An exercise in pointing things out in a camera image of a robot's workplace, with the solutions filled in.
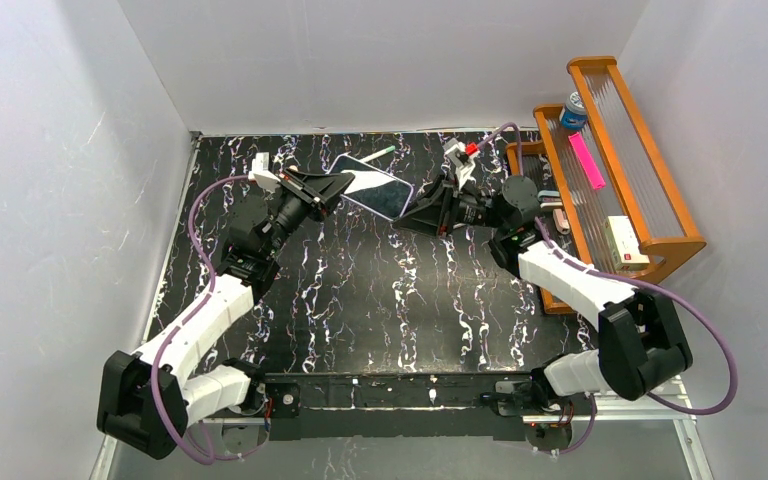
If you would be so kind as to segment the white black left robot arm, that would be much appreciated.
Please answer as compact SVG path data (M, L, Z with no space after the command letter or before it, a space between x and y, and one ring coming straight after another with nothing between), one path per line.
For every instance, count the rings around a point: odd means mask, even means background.
M255 183L229 210L227 229L208 255L188 233L208 270L207 287L166 328L131 353L114 352L102 370L99 431L160 460L175 449L211 465L212 443L185 439L188 429L253 395L255 366L228 361L207 374L193 372L207 350L253 309L279 271L277 254L306 220L324 220L355 177L284 170L252 172Z

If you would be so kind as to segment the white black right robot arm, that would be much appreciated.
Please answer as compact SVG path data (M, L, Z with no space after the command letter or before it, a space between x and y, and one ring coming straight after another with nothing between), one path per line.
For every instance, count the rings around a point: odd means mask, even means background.
M542 231L538 189L524 176L483 194L440 175L393 225L432 237L456 225L487 227L496 264L519 280L547 290L588 321L598 347L556 357L531 370L511 397L547 407L576 394L612 391L637 400L684 372L693 356L673 301L629 279L606 278L571 256Z

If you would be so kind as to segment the purple phone case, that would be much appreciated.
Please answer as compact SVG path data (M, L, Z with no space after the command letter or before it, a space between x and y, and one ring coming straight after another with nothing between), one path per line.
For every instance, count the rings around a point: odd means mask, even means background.
M325 172L352 174L354 180L342 197L388 221L400 218L413 199L410 183L348 154L339 155Z

